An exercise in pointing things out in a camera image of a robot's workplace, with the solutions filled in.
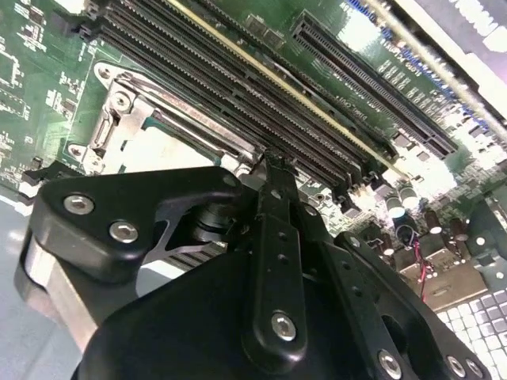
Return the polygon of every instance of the cable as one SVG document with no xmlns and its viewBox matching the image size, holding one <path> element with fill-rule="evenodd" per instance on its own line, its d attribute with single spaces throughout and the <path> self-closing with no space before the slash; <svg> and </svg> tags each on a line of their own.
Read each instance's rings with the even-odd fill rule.
<svg viewBox="0 0 507 380">
<path fill-rule="evenodd" d="M 426 262 L 422 258 L 421 253 L 419 251 L 419 240 L 416 240 L 414 242 L 414 254 L 416 261 L 419 263 L 419 266 L 421 267 L 421 277 L 419 278 L 419 281 L 421 282 L 421 293 L 419 297 L 421 300 L 426 303 L 426 295 L 425 295 L 425 285 L 426 285 Z"/>
</svg>

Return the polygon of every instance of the green circuit board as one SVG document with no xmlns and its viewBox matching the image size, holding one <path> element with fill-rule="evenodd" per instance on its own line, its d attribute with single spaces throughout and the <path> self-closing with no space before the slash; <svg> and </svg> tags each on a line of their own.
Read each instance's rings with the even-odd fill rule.
<svg viewBox="0 0 507 380">
<path fill-rule="evenodd" d="M 306 51 L 294 38 L 295 26 L 304 13 L 310 14 L 342 43 L 377 70 L 402 94 L 437 123 L 450 109 L 439 87 L 403 58 L 395 40 L 387 40 L 374 25 L 347 0 L 216 0 L 228 16 L 249 30 L 259 40 L 313 78 L 334 95 L 342 108 L 386 138 L 398 129 L 388 116 L 353 91 L 324 64 Z"/>
<path fill-rule="evenodd" d="M 0 188 L 9 198 L 34 157 L 78 169 L 64 147 L 86 145 L 97 122 L 107 89 L 93 75 L 95 62 L 133 66 L 98 41 L 55 31 L 54 7 L 46 0 L 0 5 Z"/>
<path fill-rule="evenodd" d="M 198 10 L 195 4 L 183 4 Z M 375 68 L 393 86 L 449 134 L 459 126 L 444 124 L 448 114 L 459 112 L 459 104 L 446 99 L 438 86 L 404 59 L 395 40 L 383 38 L 380 29 L 354 9 L 347 0 L 217 0 L 215 4 L 242 27 L 249 30 L 274 52 L 332 93 L 342 108 L 380 134 L 392 138 L 397 128 L 340 78 L 332 75 L 292 38 L 295 24 L 309 13 L 343 43 Z M 93 75 L 100 61 L 118 66 L 136 66 L 100 40 L 87 44 L 78 36 L 64 37 L 51 22 L 55 3 L 47 0 L 5 0 L 0 5 L 0 189 L 15 192 L 21 174 L 30 169 L 32 159 L 44 164 L 58 159 L 79 169 L 66 152 L 68 143 L 86 145 L 90 141 L 107 89 Z M 225 35 L 229 33 L 214 25 Z M 467 209 L 468 202 L 491 186 L 497 168 L 482 171 L 467 149 L 460 148 L 445 164 L 459 187 L 442 199 L 434 199 L 444 214 Z M 497 180 L 504 178 L 503 173 Z M 372 217 L 363 212 L 351 220 L 332 206 L 327 190 L 311 180 L 300 184 L 318 201 L 329 219 L 332 232 L 359 226 Z"/>
</svg>

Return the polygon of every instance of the black expansion slot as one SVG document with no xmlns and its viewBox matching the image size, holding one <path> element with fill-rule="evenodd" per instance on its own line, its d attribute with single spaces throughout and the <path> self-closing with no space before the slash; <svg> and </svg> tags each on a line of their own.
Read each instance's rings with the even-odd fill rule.
<svg viewBox="0 0 507 380">
<path fill-rule="evenodd" d="M 295 81 L 286 78 L 286 81 L 297 89 L 304 90 L 309 99 L 315 105 L 333 117 L 338 123 L 349 129 L 354 135 L 369 146 L 374 146 L 381 154 L 393 160 L 397 157 L 397 152 L 383 135 L 372 129 L 362 119 L 358 118 L 352 111 L 344 108 L 326 88 L 319 85 L 313 78 L 302 71 L 298 71 L 294 65 L 280 56 L 272 48 L 265 45 L 261 40 L 252 34 L 247 28 L 239 24 L 234 18 L 224 13 L 215 3 L 215 0 L 182 0 L 183 3 L 190 6 L 194 12 L 199 14 L 204 20 L 212 25 L 220 23 L 229 32 L 234 31 L 245 41 L 250 50 L 257 52 L 257 57 L 273 72 L 278 73 L 280 77 L 286 77 L 288 71 Z"/>
<path fill-rule="evenodd" d="M 456 152 L 458 146 L 430 117 L 410 103 L 389 81 L 325 30 L 311 15 L 303 13 L 293 37 L 438 158 L 444 159 Z"/>
<path fill-rule="evenodd" d="M 225 51 L 162 0 L 111 2 L 84 34 L 100 37 L 146 67 L 215 120 L 226 119 L 251 143 L 296 158 L 328 186 L 360 184 L 370 157 Z"/>
</svg>

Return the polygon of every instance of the hex bolt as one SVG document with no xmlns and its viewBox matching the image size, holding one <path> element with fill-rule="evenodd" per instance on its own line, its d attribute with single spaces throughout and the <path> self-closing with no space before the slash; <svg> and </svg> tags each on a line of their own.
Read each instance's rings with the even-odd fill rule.
<svg viewBox="0 0 507 380">
<path fill-rule="evenodd" d="M 139 233 L 129 222 L 114 222 L 109 227 L 111 238 L 120 243 L 130 244 L 137 240 Z"/>
<path fill-rule="evenodd" d="M 387 372 L 387 374 L 394 380 L 402 378 L 402 368 L 398 360 L 394 358 L 389 351 L 380 350 L 379 352 L 380 366 Z"/>
<path fill-rule="evenodd" d="M 275 334 L 282 340 L 290 342 L 295 339 L 296 330 L 294 322 L 287 315 L 274 313 L 271 318 L 271 326 Z"/>
<path fill-rule="evenodd" d="M 93 211 L 95 205 L 90 198 L 85 196 L 68 196 L 63 200 L 63 206 L 71 214 L 75 215 L 88 215 Z"/>
<path fill-rule="evenodd" d="M 452 372 L 454 372 L 461 378 L 465 378 L 465 376 L 467 376 L 467 372 L 465 372 L 465 369 L 463 368 L 463 366 L 461 365 L 461 363 L 458 361 L 457 358 L 455 358 L 454 356 L 448 356 L 447 361 L 452 369 Z"/>
</svg>

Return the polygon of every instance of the surface-mount component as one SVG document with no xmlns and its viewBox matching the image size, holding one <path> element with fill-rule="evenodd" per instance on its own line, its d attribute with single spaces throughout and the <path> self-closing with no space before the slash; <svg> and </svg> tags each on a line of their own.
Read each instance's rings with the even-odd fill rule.
<svg viewBox="0 0 507 380">
<path fill-rule="evenodd" d="M 450 225 L 450 228 L 451 228 L 451 235 L 457 241 L 466 241 L 466 240 L 468 240 L 467 228 L 466 228 L 465 223 L 463 223 L 463 220 L 461 218 L 453 218 L 453 219 L 451 219 L 449 225 Z"/>
<path fill-rule="evenodd" d="M 382 251 L 382 254 L 386 256 L 392 256 L 393 253 L 395 253 L 390 234 L 382 234 L 382 243 L 380 244 L 380 250 Z"/>
<path fill-rule="evenodd" d="M 426 226 L 428 227 L 428 231 L 431 234 L 439 234 L 442 232 L 442 225 L 440 224 L 438 215 L 434 210 L 427 210 L 425 212 L 425 221 Z"/>
<path fill-rule="evenodd" d="M 399 198 L 404 208 L 415 208 L 419 204 L 419 197 L 412 186 L 404 185 L 399 190 Z"/>
<path fill-rule="evenodd" d="M 405 214 L 405 208 L 397 195 L 391 195 L 386 198 L 386 207 L 392 219 L 401 218 Z"/>
</svg>

